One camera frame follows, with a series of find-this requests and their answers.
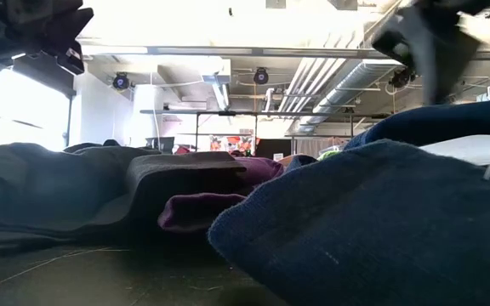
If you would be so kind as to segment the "dark grey towel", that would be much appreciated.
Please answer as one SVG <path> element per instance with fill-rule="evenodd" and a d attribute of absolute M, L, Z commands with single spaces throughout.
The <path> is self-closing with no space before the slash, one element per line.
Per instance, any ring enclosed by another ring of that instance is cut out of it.
<path fill-rule="evenodd" d="M 238 187 L 236 174 L 244 170 L 222 151 L 136 157 L 126 172 L 128 212 L 120 226 L 140 235 L 161 233 L 157 220 L 170 197 L 232 191 Z"/>

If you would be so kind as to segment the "black towel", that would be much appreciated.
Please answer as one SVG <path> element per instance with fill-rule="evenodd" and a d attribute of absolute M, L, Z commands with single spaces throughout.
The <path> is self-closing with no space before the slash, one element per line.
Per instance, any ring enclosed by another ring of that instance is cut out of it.
<path fill-rule="evenodd" d="M 118 226 L 129 214 L 131 162 L 153 150 L 98 146 L 74 153 L 0 145 L 0 248 L 72 241 Z"/>

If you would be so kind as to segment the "orange floral banner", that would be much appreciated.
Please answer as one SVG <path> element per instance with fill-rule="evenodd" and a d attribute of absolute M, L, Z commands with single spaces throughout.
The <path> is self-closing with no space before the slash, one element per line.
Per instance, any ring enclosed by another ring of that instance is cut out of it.
<path fill-rule="evenodd" d="M 217 136 L 210 135 L 211 151 L 240 151 L 243 154 L 253 154 L 253 137 L 247 136 Z"/>

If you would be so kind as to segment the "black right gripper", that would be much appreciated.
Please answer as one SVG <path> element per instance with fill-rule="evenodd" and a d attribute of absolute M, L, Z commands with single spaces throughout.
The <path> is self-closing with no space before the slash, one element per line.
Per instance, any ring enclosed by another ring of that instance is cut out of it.
<path fill-rule="evenodd" d="M 412 0 L 381 26 L 372 47 L 406 66 L 423 66 L 426 101 L 442 105 L 481 46 L 459 26 L 460 15 L 486 9 L 490 0 Z"/>

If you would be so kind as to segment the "dark blue towel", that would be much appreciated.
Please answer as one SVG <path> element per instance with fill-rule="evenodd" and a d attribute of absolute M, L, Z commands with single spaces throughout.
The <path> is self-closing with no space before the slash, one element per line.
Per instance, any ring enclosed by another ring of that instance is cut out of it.
<path fill-rule="evenodd" d="M 408 144 L 295 168 L 208 238 L 291 306 L 490 306 L 490 175 Z"/>

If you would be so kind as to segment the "black screen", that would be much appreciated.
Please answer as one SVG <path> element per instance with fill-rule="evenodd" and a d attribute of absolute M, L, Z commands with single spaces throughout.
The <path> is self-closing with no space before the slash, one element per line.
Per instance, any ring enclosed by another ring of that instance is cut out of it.
<path fill-rule="evenodd" d="M 279 160 L 291 155 L 290 139 L 260 139 L 256 145 L 255 155 L 271 160 Z"/>

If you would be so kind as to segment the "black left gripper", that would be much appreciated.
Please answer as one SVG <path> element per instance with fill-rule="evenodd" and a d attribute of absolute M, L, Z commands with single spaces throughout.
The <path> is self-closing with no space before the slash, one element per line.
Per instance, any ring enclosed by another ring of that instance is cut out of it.
<path fill-rule="evenodd" d="M 0 0 L 0 66 L 46 54 L 70 73 L 84 73 L 77 36 L 93 17 L 83 0 Z"/>

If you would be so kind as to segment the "silver ventilation duct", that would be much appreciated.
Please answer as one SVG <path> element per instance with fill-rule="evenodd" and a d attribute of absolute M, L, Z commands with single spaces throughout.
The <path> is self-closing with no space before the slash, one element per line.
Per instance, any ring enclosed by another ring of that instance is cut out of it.
<path fill-rule="evenodd" d="M 340 66 L 332 81 L 320 93 L 312 116 L 302 116 L 295 124 L 295 133 L 313 133 L 333 113 L 360 94 L 369 91 L 382 77 L 402 64 L 393 59 L 348 59 Z"/>

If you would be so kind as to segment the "black overhead rack frame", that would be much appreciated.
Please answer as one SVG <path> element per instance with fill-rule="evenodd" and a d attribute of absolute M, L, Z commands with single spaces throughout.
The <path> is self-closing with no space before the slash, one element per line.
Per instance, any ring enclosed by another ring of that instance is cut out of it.
<path fill-rule="evenodd" d="M 233 110 L 140 110 L 140 114 L 145 115 L 193 115 L 197 118 L 203 115 L 216 115 L 216 116 L 253 116 L 258 119 L 259 116 L 281 116 L 281 117 L 326 117 L 326 118 L 349 118 L 353 120 L 355 117 L 370 117 L 377 119 L 385 119 L 392 114 L 390 113 L 328 113 L 328 112 L 277 112 L 277 111 L 233 111 Z M 198 133 L 198 119 L 196 119 L 197 126 L 195 127 L 195 137 L 199 136 Z"/>

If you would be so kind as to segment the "beige curtain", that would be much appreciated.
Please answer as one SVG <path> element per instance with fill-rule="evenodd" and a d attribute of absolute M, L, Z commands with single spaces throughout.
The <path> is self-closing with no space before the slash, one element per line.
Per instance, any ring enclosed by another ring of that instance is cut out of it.
<path fill-rule="evenodd" d="M 342 150 L 349 139 L 346 138 L 299 138 L 295 140 L 295 153 L 319 157 L 325 151 Z"/>

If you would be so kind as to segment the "magenta towel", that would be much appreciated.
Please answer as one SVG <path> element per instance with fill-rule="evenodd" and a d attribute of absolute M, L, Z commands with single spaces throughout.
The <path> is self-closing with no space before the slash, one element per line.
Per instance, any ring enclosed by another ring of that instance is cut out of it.
<path fill-rule="evenodd" d="M 281 176 L 285 166 L 264 157 L 236 157 L 245 168 L 236 174 L 238 187 L 232 191 L 173 195 L 168 199 L 157 223 L 172 233 L 206 230 L 225 210 L 243 201 L 256 187 Z"/>

